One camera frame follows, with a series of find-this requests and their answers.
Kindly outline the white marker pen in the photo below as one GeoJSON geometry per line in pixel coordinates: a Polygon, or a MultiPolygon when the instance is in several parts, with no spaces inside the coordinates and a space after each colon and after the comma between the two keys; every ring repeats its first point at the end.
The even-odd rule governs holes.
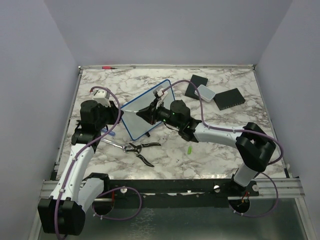
{"type": "Polygon", "coordinates": [[[136,113],[138,113],[139,111],[137,111],[137,110],[128,110],[128,109],[124,109],[123,110],[125,113],[133,113],[133,114],[136,114],[136,113]]]}

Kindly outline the green marker cap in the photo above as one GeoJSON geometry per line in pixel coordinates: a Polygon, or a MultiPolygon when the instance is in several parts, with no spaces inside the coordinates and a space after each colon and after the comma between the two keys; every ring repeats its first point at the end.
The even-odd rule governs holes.
{"type": "Polygon", "coordinates": [[[190,146],[187,150],[187,154],[190,155],[192,153],[192,147],[190,146]]]}

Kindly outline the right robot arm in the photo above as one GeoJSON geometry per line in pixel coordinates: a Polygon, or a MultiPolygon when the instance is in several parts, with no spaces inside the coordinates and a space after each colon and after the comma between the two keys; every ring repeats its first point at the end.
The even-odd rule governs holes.
{"type": "Polygon", "coordinates": [[[246,192],[250,181],[265,171],[276,149],[274,141],[257,124],[249,122],[244,127],[209,126],[191,117],[191,110],[182,100],[173,101],[169,109],[154,100],[149,106],[138,110],[136,115],[151,125],[163,122],[176,128],[187,142],[215,143],[237,149],[243,163],[229,184],[230,191],[236,196],[246,192]]]}

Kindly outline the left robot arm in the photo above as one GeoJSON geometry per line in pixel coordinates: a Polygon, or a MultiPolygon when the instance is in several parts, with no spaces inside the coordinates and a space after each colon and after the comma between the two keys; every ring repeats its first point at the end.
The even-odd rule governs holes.
{"type": "Polygon", "coordinates": [[[100,143],[103,128],[113,128],[123,115],[117,102],[86,100],[80,105],[80,121],[71,137],[71,149],[65,169],[49,197],[41,198],[37,210],[47,234],[78,236],[85,225],[86,212],[97,196],[111,190],[106,174],[94,173],[82,183],[87,166],[100,143]]]}

